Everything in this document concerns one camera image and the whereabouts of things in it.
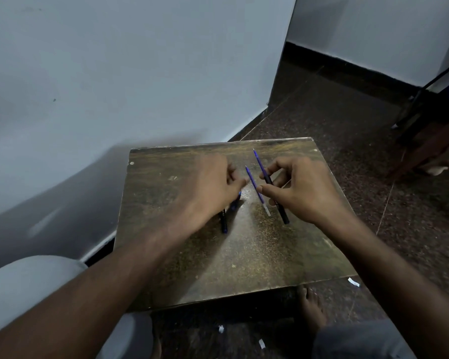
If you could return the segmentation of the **person's left hand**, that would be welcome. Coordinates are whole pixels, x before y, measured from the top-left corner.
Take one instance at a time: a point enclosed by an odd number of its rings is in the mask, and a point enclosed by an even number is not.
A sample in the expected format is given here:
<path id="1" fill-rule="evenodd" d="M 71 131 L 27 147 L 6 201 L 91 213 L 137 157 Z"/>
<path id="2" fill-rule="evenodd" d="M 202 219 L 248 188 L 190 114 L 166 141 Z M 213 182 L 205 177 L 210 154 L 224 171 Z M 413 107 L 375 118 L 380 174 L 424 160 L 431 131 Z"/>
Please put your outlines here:
<path id="1" fill-rule="evenodd" d="M 191 174 L 173 202 L 166 228 L 169 236 L 185 240 L 237 198 L 225 194 L 225 161 L 221 154 L 198 156 Z"/>

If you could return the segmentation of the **person's right hand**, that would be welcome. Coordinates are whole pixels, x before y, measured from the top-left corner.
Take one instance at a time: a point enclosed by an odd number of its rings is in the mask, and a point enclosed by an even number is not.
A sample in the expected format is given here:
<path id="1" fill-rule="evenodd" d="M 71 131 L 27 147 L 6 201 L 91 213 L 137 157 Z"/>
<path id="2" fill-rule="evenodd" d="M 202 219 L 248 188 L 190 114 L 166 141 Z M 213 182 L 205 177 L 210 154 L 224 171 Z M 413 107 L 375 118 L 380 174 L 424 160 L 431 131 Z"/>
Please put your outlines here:
<path id="1" fill-rule="evenodd" d="M 286 189 L 286 199 L 277 200 L 284 208 L 321 230 L 356 219 L 341 199 L 327 166 L 302 156 L 277 157 L 266 169 L 279 172 L 273 185 Z"/>

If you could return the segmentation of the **blue and black pen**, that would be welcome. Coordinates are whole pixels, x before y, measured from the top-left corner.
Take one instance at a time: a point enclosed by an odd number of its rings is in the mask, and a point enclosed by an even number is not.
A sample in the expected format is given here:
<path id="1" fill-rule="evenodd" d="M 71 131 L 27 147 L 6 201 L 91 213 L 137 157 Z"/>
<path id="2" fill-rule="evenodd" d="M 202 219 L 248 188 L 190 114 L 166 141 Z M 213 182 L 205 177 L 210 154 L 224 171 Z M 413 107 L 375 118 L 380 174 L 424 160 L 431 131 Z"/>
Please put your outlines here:
<path id="1" fill-rule="evenodd" d="M 259 165 L 259 167 L 260 167 L 260 169 L 262 171 L 262 174 L 263 174 L 263 177 L 264 177 L 264 181 L 267 184 L 272 185 L 273 182 L 271 180 L 271 177 L 269 176 L 269 174 L 265 170 L 265 168 L 264 168 L 264 166 L 263 166 L 263 164 L 262 164 L 262 162 L 261 162 L 261 160 L 260 160 L 260 158 L 259 158 L 259 156 L 258 156 L 258 154 L 257 154 L 257 152 L 256 152 L 256 150 L 254 148 L 253 148 L 253 153 L 254 153 L 254 155 L 255 155 L 255 157 L 257 159 L 257 163 L 258 163 L 258 165 Z M 278 212 L 279 212 L 279 214 L 280 214 L 280 216 L 282 218 L 283 223 L 284 224 L 289 224 L 290 221 L 289 221 L 289 218 L 288 218 L 288 216 L 287 216 L 287 214 L 285 212 L 284 207 L 281 204 L 279 204 L 276 200 L 274 202 L 275 202 L 275 206 L 277 207 Z"/>
<path id="2" fill-rule="evenodd" d="M 227 213 L 231 212 L 231 213 L 235 213 L 238 210 L 238 206 L 239 206 L 239 202 L 240 202 L 240 198 L 241 198 L 241 191 L 238 193 L 238 196 L 236 199 L 234 199 L 228 208 L 223 209 L 219 214 L 219 219 L 220 219 L 220 225 L 221 225 L 221 231 L 223 234 L 227 234 L 228 233 L 228 225 L 227 225 Z"/>

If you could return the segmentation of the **person's left forearm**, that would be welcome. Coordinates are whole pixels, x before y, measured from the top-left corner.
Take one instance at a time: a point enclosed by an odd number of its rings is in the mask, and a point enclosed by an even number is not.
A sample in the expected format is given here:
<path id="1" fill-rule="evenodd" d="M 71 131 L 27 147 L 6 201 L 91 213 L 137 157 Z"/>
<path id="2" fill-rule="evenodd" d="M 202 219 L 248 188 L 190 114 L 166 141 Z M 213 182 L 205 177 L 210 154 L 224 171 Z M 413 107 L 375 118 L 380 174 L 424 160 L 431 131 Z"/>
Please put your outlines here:
<path id="1" fill-rule="evenodd" d="M 95 359 L 164 260 L 206 221 L 147 229 L 0 330 L 0 359 Z"/>

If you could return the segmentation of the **person's right forearm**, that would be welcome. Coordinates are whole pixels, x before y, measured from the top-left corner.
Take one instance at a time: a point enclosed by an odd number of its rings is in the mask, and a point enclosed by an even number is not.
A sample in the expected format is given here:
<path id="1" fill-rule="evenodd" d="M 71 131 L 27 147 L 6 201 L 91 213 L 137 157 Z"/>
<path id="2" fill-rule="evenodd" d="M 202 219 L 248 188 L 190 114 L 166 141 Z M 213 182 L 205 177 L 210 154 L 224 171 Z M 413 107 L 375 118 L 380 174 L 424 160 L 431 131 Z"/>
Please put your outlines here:
<path id="1" fill-rule="evenodd" d="M 418 359 L 449 359 L 449 294 L 347 210 L 314 224 L 338 247 Z"/>

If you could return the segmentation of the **blue pen refill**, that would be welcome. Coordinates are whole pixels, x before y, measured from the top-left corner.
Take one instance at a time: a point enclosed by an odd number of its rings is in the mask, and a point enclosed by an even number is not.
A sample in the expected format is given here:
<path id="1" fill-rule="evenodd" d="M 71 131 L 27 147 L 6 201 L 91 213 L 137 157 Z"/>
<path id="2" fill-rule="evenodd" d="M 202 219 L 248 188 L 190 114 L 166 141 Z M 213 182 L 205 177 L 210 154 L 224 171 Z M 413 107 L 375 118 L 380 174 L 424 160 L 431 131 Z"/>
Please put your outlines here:
<path id="1" fill-rule="evenodd" d="M 266 205 L 266 203 L 265 203 L 265 201 L 263 199 L 263 196 L 257 190 L 257 184 L 256 184 L 256 182 L 255 182 L 255 180 L 254 180 L 254 178 L 253 178 L 253 176 L 251 174 L 251 171 L 248 168 L 248 166 L 246 166 L 246 165 L 245 165 L 245 170 L 246 170 L 246 172 L 248 174 L 248 177 L 250 179 L 250 182 L 252 183 L 252 186 L 253 186 L 255 192 L 257 193 L 258 199 L 259 199 L 261 205 L 263 206 L 263 209 L 265 210 L 265 212 L 268 215 L 268 217 L 271 217 L 270 211 L 269 211 L 269 209 L 268 209 L 268 207 L 267 207 L 267 205 Z"/>

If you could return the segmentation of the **small worn wooden table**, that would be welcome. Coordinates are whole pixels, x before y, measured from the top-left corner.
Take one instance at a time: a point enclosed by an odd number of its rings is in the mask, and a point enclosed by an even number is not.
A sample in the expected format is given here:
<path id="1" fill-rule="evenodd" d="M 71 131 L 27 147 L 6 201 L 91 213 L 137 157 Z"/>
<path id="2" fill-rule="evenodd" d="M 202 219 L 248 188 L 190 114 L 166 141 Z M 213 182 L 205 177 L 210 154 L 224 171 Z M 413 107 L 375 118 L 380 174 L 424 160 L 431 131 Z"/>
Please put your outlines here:
<path id="1" fill-rule="evenodd" d="M 223 154 L 246 176 L 259 182 L 256 150 L 264 166 L 277 156 L 308 156 L 326 162 L 311 137 L 230 143 L 134 148 L 130 150 L 114 248 L 150 228 L 175 199 L 181 181 L 201 154 Z M 270 289 L 355 276 L 356 271 L 314 225 L 286 211 L 284 224 L 276 207 L 265 213 L 252 184 L 238 208 L 227 212 L 228 233 L 214 217 L 187 239 L 153 275 L 130 311 L 155 311 Z"/>

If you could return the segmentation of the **person's right foot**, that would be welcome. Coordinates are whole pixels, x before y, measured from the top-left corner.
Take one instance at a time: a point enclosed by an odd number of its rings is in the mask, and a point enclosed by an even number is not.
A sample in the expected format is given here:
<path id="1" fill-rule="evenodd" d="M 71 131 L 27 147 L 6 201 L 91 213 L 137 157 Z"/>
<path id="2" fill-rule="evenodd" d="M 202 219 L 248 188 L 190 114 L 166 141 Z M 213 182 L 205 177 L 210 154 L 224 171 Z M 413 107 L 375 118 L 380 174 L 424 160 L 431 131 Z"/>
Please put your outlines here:
<path id="1" fill-rule="evenodd" d="M 299 285 L 296 290 L 302 318 L 307 325 L 308 331 L 313 336 L 316 336 L 328 323 L 321 299 L 306 285 Z"/>

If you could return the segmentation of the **person's foot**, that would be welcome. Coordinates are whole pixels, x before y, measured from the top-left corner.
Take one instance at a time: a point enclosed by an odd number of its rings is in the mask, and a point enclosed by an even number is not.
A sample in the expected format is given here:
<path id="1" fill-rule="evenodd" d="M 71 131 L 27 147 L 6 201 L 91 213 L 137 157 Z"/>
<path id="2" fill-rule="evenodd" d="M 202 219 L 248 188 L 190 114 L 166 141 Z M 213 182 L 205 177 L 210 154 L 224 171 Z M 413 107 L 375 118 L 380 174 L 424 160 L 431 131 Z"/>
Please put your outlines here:
<path id="1" fill-rule="evenodd" d="M 449 146 L 436 156 L 418 167 L 419 170 L 431 176 L 438 176 L 449 169 Z"/>
<path id="2" fill-rule="evenodd" d="M 328 323 L 321 299 L 306 285 L 299 285 L 296 290 L 302 318 L 307 325 L 308 331 L 313 336 L 316 336 Z"/>

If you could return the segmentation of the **brown wooden furniture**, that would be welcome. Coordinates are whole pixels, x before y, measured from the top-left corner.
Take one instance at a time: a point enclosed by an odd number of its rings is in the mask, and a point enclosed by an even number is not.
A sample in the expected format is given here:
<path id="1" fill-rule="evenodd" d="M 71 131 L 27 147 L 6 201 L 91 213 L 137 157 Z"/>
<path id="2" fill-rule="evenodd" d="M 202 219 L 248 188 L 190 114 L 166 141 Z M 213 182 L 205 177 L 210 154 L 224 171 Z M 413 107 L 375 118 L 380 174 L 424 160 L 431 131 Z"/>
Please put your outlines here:
<path id="1" fill-rule="evenodd" d="M 386 176 L 386 179 L 388 181 L 399 179 L 402 175 L 416 168 L 434 154 L 441 152 L 447 146 L 449 146 L 449 123 L 444 125 L 418 148 L 408 153 L 403 161 Z"/>

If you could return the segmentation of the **person's right leg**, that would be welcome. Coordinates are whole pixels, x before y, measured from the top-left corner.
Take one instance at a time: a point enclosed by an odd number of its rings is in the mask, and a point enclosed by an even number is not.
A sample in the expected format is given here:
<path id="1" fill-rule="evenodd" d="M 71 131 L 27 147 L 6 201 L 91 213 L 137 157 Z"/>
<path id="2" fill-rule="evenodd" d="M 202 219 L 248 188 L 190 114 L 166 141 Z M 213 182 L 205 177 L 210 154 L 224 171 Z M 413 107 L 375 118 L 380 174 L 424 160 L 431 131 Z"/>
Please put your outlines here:
<path id="1" fill-rule="evenodd" d="M 417 359 L 389 319 L 325 326 L 311 359 Z"/>

